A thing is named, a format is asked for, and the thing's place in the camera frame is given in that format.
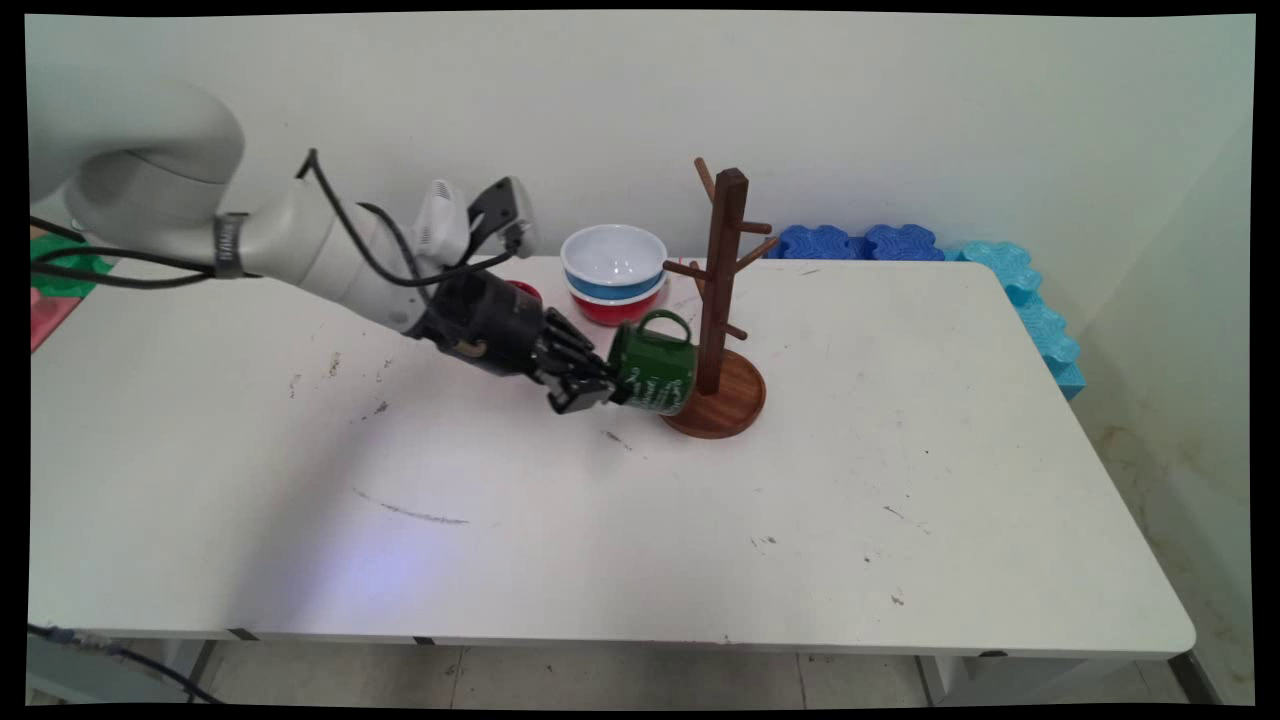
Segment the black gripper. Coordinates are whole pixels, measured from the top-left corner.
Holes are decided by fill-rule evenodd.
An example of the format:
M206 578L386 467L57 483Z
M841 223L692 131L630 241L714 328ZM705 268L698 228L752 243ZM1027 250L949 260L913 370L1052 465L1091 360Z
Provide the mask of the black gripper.
M456 275L430 287L430 299L404 336L492 375L539 382L543 340L547 398L556 414L607 404L616 384L595 345L554 307L490 272Z

